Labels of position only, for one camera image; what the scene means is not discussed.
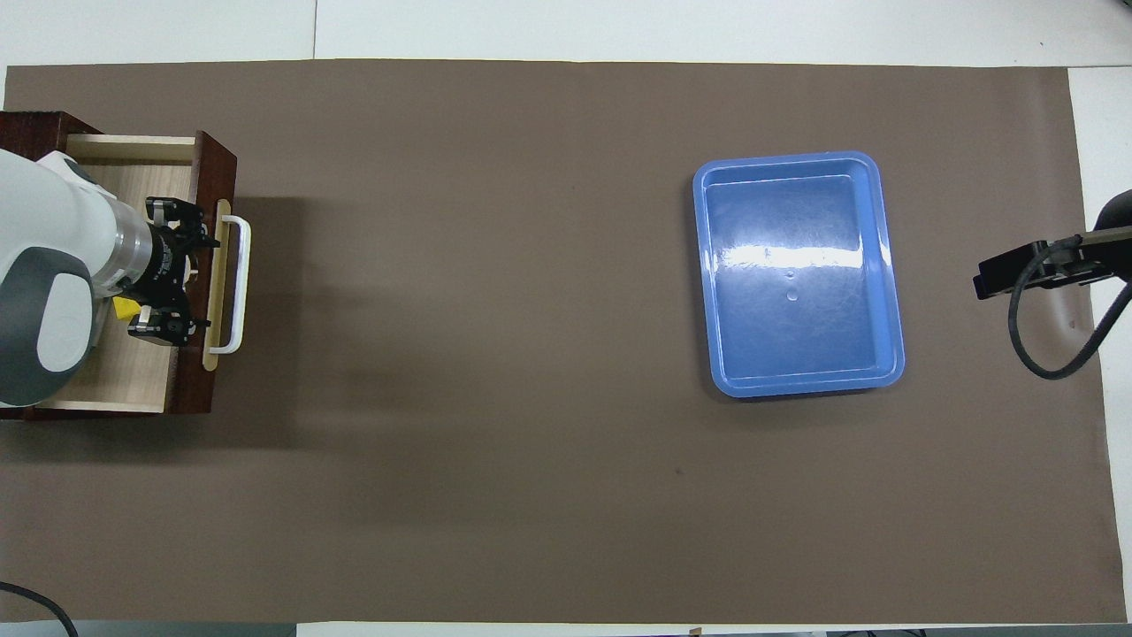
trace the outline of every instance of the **white handle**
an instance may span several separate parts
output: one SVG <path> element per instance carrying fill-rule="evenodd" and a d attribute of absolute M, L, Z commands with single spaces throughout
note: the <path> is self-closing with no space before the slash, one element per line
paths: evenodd
<path fill-rule="evenodd" d="M 243 343 L 243 309 L 248 303 L 248 269 L 251 265 L 251 224 L 242 216 L 224 214 L 220 217 L 224 223 L 235 223 L 240 226 L 240 256 L 235 261 L 235 299 L 232 302 L 232 332 L 228 345 L 211 347 L 211 354 L 232 354 L 240 350 Z"/>

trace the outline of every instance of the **yellow object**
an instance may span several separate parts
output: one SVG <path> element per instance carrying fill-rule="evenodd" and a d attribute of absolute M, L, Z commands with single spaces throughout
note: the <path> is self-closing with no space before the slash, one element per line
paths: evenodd
<path fill-rule="evenodd" d="M 129 322 L 131 318 L 142 312 L 142 305 L 134 299 L 115 295 L 114 315 L 119 321 Z"/>

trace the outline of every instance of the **white table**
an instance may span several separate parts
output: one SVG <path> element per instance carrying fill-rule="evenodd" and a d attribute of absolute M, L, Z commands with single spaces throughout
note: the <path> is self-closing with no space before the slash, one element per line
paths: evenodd
<path fill-rule="evenodd" d="M 1118 0 L 5 0 L 0 9 L 0 77 L 9 64 L 311 58 L 1070 67 L 1087 224 L 1132 188 L 1132 8 Z M 1092 286 L 1096 316 L 1120 286 Z M 1125 317 L 1100 356 L 1132 614 L 1130 350 Z M 688 628 L 338 623 L 300 634 L 567 637 Z"/>

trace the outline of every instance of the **drawer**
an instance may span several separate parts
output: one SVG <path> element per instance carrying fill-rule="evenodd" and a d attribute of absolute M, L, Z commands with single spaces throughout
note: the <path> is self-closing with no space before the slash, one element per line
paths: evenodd
<path fill-rule="evenodd" d="M 135 209 L 148 196 L 189 200 L 205 212 L 205 224 L 226 241 L 220 214 L 235 190 L 235 156 L 204 131 L 194 136 L 103 135 L 61 112 L 0 113 L 0 147 L 32 160 L 59 149 L 72 156 L 102 187 Z M 209 295 L 224 295 L 228 244 L 198 250 L 195 277 L 186 285 L 194 316 L 214 316 Z M 217 279 L 213 279 L 213 265 Z M 211 286 L 217 290 L 209 293 Z M 218 324 L 207 337 L 215 344 Z M 200 414 L 212 408 L 215 363 L 206 362 L 206 330 L 186 347 L 165 347 L 130 337 L 112 309 L 96 346 L 78 373 L 50 399 L 24 410 L 0 410 L 0 418 L 88 419 L 155 414 Z"/>

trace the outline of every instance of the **black cable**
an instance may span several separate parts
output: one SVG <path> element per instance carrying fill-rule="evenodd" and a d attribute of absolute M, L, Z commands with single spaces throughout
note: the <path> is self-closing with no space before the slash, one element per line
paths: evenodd
<path fill-rule="evenodd" d="M 46 606 L 46 609 L 54 613 L 55 618 L 59 619 L 59 623 L 63 625 L 63 630 L 67 631 L 68 637 L 78 637 L 78 630 L 75 629 L 75 622 L 67 617 L 67 611 L 65 611 L 59 604 L 52 602 L 49 597 L 40 595 L 31 588 L 16 586 L 15 584 L 8 584 L 7 582 L 0 582 L 0 591 L 11 593 L 12 595 L 19 595 L 20 597 L 31 600 L 36 604 Z"/>
<path fill-rule="evenodd" d="M 1092 355 L 1097 353 L 1100 348 L 1100 343 L 1105 341 L 1108 336 L 1109 330 L 1113 329 L 1113 325 L 1116 324 L 1117 318 L 1120 318 L 1121 312 L 1127 305 L 1129 301 L 1132 300 L 1132 282 L 1124 285 L 1121 293 L 1117 294 L 1116 300 L 1113 304 L 1108 307 L 1108 311 L 1105 311 L 1104 318 L 1101 318 L 1100 324 L 1097 324 L 1097 329 L 1089 337 L 1089 341 L 1084 343 L 1081 351 L 1077 353 L 1064 368 L 1058 370 L 1046 370 L 1041 365 L 1038 365 L 1030 354 L 1026 352 L 1026 346 L 1022 345 L 1022 336 L 1018 333 L 1018 304 L 1022 300 L 1022 290 L 1034 277 L 1034 273 L 1038 270 L 1038 267 L 1049 257 L 1050 253 L 1063 250 L 1073 249 L 1081 244 L 1081 235 L 1073 234 L 1066 239 L 1061 239 L 1054 241 L 1046 246 L 1041 251 L 1034 255 L 1034 258 L 1026 265 L 1022 272 L 1018 275 L 1018 281 L 1014 283 L 1014 289 L 1010 293 L 1010 310 L 1006 313 L 1006 330 L 1010 333 L 1010 343 L 1014 346 L 1014 353 L 1018 354 L 1019 360 L 1022 361 L 1022 365 L 1026 369 L 1034 372 L 1039 378 L 1046 379 L 1047 381 L 1056 381 L 1064 379 L 1081 368 L 1092 359 Z"/>

